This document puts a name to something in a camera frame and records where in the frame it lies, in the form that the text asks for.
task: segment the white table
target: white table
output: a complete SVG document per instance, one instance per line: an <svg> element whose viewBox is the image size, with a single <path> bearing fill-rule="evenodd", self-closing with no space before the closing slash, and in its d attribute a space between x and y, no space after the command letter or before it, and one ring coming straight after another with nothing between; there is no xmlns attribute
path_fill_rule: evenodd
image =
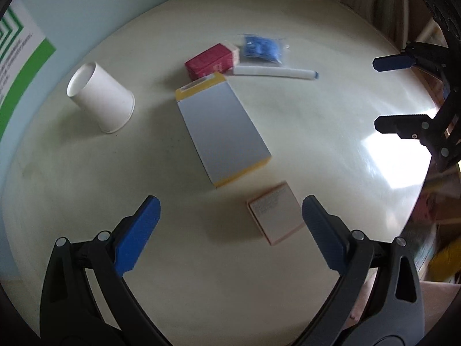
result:
<svg viewBox="0 0 461 346"><path fill-rule="evenodd" d="M216 190L174 91L188 82L186 60L240 33L287 38L290 65L320 79L229 77L273 159ZM36 305L58 237L77 242L112 230L152 194L162 218L125 279L162 332L175 345L294 340L337 274L307 228L269 246L245 201L286 180L299 202L315 194L351 230L385 241L398 235L430 157L417 141L377 133L373 121L435 109L411 71L373 70L374 57L394 53L334 0L171 0L122 27L82 63L97 61L134 93L130 122L101 133L65 95L69 74L36 114L11 167L3 215Z"/></svg>

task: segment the screw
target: screw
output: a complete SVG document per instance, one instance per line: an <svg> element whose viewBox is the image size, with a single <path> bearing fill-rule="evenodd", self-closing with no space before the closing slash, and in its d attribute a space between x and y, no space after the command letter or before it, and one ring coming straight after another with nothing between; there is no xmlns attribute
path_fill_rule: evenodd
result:
<svg viewBox="0 0 461 346"><path fill-rule="evenodd" d="M399 246L402 246L402 247L405 247L407 245L407 242L405 239L403 239L402 237L397 237L396 238L396 243L399 245Z"/></svg>
<svg viewBox="0 0 461 346"><path fill-rule="evenodd" d="M360 230L354 230L352 232L352 237L354 237L354 239L358 241L363 241L363 239L365 238L365 234L363 234Z"/></svg>
<svg viewBox="0 0 461 346"><path fill-rule="evenodd" d="M56 246L62 247L65 245L66 242L67 242L67 239L65 239L64 237L61 237L56 241Z"/></svg>
<svg viewBox="0 0 461 346"><path fill-rule="evenodd" d="M107 241L109 239L109 237L111 236L111 234L107 231L103 231L103 232L100 232L98 234L98 239L100 241Z"/></svg>

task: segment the upside-down cup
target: upside-down cup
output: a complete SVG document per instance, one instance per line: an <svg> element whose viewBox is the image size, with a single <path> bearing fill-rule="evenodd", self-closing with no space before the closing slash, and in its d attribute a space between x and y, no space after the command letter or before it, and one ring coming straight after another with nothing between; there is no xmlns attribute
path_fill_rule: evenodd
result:
<svg viewBox="0 0 461 346"><path fill-rule="evenodd" d="M67 86L67 95L106 134L121 129L135 108L133 93L96 62L86 63L75 72Z"/></svg>

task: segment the label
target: label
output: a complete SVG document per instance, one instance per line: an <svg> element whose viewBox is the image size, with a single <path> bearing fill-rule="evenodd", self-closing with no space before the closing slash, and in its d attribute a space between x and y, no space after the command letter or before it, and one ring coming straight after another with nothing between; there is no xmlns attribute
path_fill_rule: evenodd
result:
<svg viewBox="0 0 461 346"><path fill-rule="evenodd" d="M20 0L0 20L0 139L25 90L54 53Z"/></svg>
<svg viewBox="0 0 461 346"><path fill-rule="evenodd" d="M185 85L184 87L181 87L180 90L181 92L187 91L188 89L191 89L192 87L195 87L209 79L214 78L214 74L210 74L208 76L201 77L199 79L194 80L193 82L190 82L189 84Z"/></svg>
<svg viewBox="0 0 461 346"><path fill-rule="evenodd" d="M278 199L281 195L284 195L288 191L287 187L280 187L275 191L267 194L260 199L252 202L250 204L251 210L254 212L256 218L259 218L265 215L267 212L277 208L278 206Z"/></svg>

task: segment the yellow object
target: yellow object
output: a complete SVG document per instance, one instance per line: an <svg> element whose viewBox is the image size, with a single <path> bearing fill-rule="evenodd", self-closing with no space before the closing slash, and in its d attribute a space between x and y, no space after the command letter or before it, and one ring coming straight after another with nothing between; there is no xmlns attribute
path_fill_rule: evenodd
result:
<svg viewBox="0 0 461 346"><path fill-rule="evenodd" d="M218 188L218 187L227 185L228 183L230 183L232 181L235 181L236 179L240 178L241 176L244 176L245 174L250 173L253 170L256 170L256 169L261 168L262 166L266 165L271 158L272 157L268 157L268 158L266 158L264 160L261 160L260 162L257 162L256 164L254 164L252 166L249 166L248 168L242 170L241 172L239 172L237 174L234 174L233 176L230 176L230 177L227 177L227 178L222 179L220 181L217 181L217 182L213 183L213 186Z"/></svg>
<svg viewBox="0 0 461 346"><path fill-rule="evenodd" d="M181 101L196 93L209 89L210 87L225 82L226 78L221 73L213 73L197 79L188 85L176 90L176 101Z"/></svg>
<svg viewBox="0 0 461 346"><path fill-rule="evenodd" d="M461 238L450 243L429 263L429 276L433 281L444 282L461 271Z"/></svg>

